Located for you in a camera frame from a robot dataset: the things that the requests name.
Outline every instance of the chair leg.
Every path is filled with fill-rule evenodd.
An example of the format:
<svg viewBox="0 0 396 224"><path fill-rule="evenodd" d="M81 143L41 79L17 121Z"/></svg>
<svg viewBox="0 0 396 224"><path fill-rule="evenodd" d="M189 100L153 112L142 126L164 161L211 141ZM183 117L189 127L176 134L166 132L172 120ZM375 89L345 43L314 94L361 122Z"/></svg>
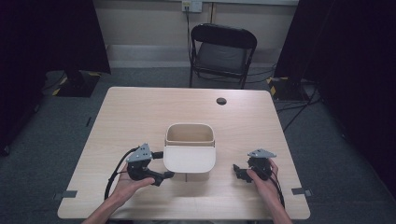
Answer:
<svg viewBox="0 0 396 224"><path fill-rule="evenodd" d="M243 77L242 78L242 85L241 85L241 90L243 90L245 88L245 83L247 81L247 77Z"/></svg>
<svg viewBox="0 0 396 224"><path fill-rule="evenodd" d="M192 70L192 67L190 68L190 88L192 87L192 74L194 71Z"/></svg>

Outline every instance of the black cable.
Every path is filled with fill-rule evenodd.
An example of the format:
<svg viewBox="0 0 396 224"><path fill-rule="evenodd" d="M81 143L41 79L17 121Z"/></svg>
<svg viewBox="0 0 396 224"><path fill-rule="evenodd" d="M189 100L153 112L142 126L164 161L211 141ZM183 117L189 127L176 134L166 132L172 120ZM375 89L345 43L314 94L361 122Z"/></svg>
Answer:
<svg viewBox="0 0 396 224"><path fill-rule="evenodd" d="M320 102L320 101L321 101L321 97L318 98L316 101L310 103L309 105L317 104L317 103ZM297 105L297 106L293 106L293 107L282 108L282 109L278 109L276 112L277 112L277 114L279 114L279 113L281 113L281 112L284 111L284 110L296 109L296 108L301 108L301 107L304 107L304 106L305 106L305 105Z"/></svg>
<svg viewBox="0 0 396 224"><path fill-rule="evenodd" d="M295 119L303 112L304 109L306 109L312 102L312 99L315 96L315 93L317 92L318 86L315 87L314 93L312 93L311 97L309 98L308 103L302 106L301 110L291 119L291 121L286 125L286 127L283 129L283 133L289 128L289 126L294 122Z"/></svg>
<svg viewBox="0 0 396 224"><path fill-rule="evenodd" d="M304 104L304 105L297 105L297 106L287 107L289 105L296 105L296 104ZM280 114L280 113L282 113L285 110L294 109L294 108L301 108L303 106L305 106L305 101L298 101L298 102L290 103L290 104L287 104L287 105L283 105L283 107L281 109L278 109L276 111L276 113Z"/></svg>
<svg viewBox="0 0 396 224"><path fill-rule="evenodd" d="M277 178L277 175L274 173L274 171L271 171L271 172L274 174L274 176L276 178L277 186L279 187L279 192L280 192L280 193L278 192L279 193L279 200L282 203L283 207L285 207L285 199L283 197L282 188L280 187L279 179Z"/></svg>
<svg viewBox="0 0 396 224"><path fill-rule="evenodd" d="M283 207L285 207L285 199L283 197L283 193L282 193L282 189L280 188L280 184L279 181L275 181L271 176L268 176L268 178L271 180L271 182L275 185L276 190L277 190L277 194L279 195L279 200L280 203L282 204Z"/></svg>
<svg viewBox="0 0 396 224"><path fill-rule="evenodd" d="M260 72L260 73L255 73L255 74L247 74L247 76L257 76L257 75L261 75L261 74L266 74L266 73L270 73L270 72L274 72L274 66L273 68L271 68L271 70L268 71L264 71L264 72Z"/></svg>
<svg viewBox="0 0 396 224"><path fill-rule="evenodd" d="M293 100L288 100L288 101L274 101L274 104L284 104L284 103L290 103L291 105L294 104L299 104L299 103L305 103L305 101L293 101Z"/></svg>
<svg viewBox="0 0 396 224"><path fill-rule="evenodd" d="M258 81L247 81L247 82L245 82L245 83L264 82L264 81L267 80L269 77L265 77L264 79L261 79L261 80L258 80ZM227 77L203 77L202 74L201 74L201 75L200 75L200 78L203 78L203 79L205 79L205 80L210 80L210 81L222 82L222 83L239 83L239 82L237 82L237 81L222 81L222 80L219 80L219 79L224 79L224 78L227 78Z"/></svg>
<svg viewBox="0 0 396 224"><path fill-rule="evenodd" d="M64 72L62 73L61 77L58 78L58 80L56 80L54 83L52 83L51 85L49 85L48 87L44 87L42 89L42 91L46 91L49 88L52 88L53 86L55 86L58 82L60 82L62 80L62 78L64 77Z"/></svg>
<svg viewBox="0 0 396 224"><path fill-rule="evenodd" d="M118 172L118 170L120 169L120 166L122 165L122 163L125 161L125 158L131 153L134 152L138 149L139 147L135 147L132 148L131 150L129 150L127 153L125 153L125 155L123 155L123 157L121 158L119 164L117 165L116 169L114 170L113 174L111 175L111 177L108 179L107 182L107 186L106 186L106 190L105 190L105 200L108 198L108 193L110 192L111 189L111 185L114 182L114 179L116 178L116 176L122 172Z"/></svg>
<svg viewBox="0 0 396 224"><path fill-rule="evenodd" d="M215 7L216 3L212 3L212 7L210 8L210 23L213 21L213 8Z"/></svg>

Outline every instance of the gray plastic part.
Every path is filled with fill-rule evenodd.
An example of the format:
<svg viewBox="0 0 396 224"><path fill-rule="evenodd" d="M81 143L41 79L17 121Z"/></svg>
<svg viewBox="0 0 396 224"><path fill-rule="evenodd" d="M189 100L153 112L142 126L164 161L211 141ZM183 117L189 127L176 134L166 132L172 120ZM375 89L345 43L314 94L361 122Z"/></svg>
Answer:
<svg viewBox="0 0 396 224"><path fill-rule="evenodd" d="M254 150L252 152L249 152L247 155L249 157L254 157L254 158L274 158L274 157L276 157L276 154L269 152L267 150L264 150L262 148Z"/></svg>
<svg viewBox="0 0 396 224"><path fill-rule="evenodd" d="M293 193L293 195L303 194L305 195L305 197L311 197L312 195L314 195L311 189L291 189L291 192Z"/></svg>
<svg viewBox="0 0 396 224"><path fill-rule="evenodd" d="M146 161L151 159L152 155L151 151L149 150L149 145L145 143L141 147L139 147L134 153L132 153L132 155L126 159L126 162Z"/></svg>
<svg viewBox="0 0 396 224"><path fill-rule="evenodd" d="M76 190L66 190L63 193L56 193L52 199L55 201L60 201L63 198L76 198L76 195Z"/></svg>

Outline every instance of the wooden table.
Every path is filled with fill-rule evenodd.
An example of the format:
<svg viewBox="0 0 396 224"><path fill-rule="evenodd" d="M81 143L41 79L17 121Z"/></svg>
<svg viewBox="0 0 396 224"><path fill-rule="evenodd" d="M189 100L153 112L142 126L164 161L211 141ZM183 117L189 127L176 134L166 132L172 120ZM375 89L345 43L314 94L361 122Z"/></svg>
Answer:
<svg viewBox="0 0 396 224"><path fill-rule="evenodd" d="M218 105L223 97L226 105ZM293 195L301 183L267 91L114 87L109 89L63 198L60 218L85 218L104 199L107 180L120 158L133 147L148 143L163 151L167 128L178 122L205 123L213 128L217 159L206 176L177 174L160 187L140 189L112 218L119 219L268 219L253 184L237 179L233 164L248 168L248 153L257 148L274 152L279 182L292 219L307 219L303 194ZM150 170L166 171L163 160Z"/></svg>

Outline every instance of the hand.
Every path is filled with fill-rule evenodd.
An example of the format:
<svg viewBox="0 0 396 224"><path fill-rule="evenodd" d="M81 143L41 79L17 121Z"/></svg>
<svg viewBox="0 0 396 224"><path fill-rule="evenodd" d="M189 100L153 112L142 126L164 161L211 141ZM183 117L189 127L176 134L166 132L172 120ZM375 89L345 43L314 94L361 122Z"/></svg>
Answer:
<svg viewBox="0 0 396 224"><path fill-rule="evenodd" d="M277 181L276 176L277 176L277 171L278 168L276 164L274 163L273 160L268 159L270 162L271 168L272 168L272 175L271 177ZM257 191L259 192L260 196L262 197L262 200L267 206L271 206L271 204L279 202L279 197L277 193L276 186L271 180L261 180L256 172L253 170L248 169L247 174L253 179L254 184L256 185Z"/></svg>
<svg viewBox="0 0 396 224"><path fill-rule="evenodd" d="M116 202L120 203L120 206L126 203L138 189L148 186L154 183L154 178L148 177L142 180L132 180L127 172L128 164L122 168L120 172L120 178L114 188L113 193L110 197L114 198Z"/></svg>
<svg viewBox="0 0 396 224"><path fill-rule="evenodd" d="M151 177L142 180L132 180L127 173L128 165L122 168L120 178L113 193L108 197L87 219L83 221L84 224L98 224L106 223L119 207L123 206L138 189L154 183Z"/></svg>
<svg viewBox="0 0 396 224"><path fill-rule="evenodd" d="M273 171L271 177L277 182L278 168L271 159L268 159L268 161L270 162ZM283 205L279 200L278 192L274 183L269 179L261 180L257 176L256 172L252 170L248 169L247 174L253 179L257 191L262 197L262 200L264 201L268 211L271 213L271 217L273 218L274 224L292 223L288 213L286 213L285 208L283 207Z"/></svg>

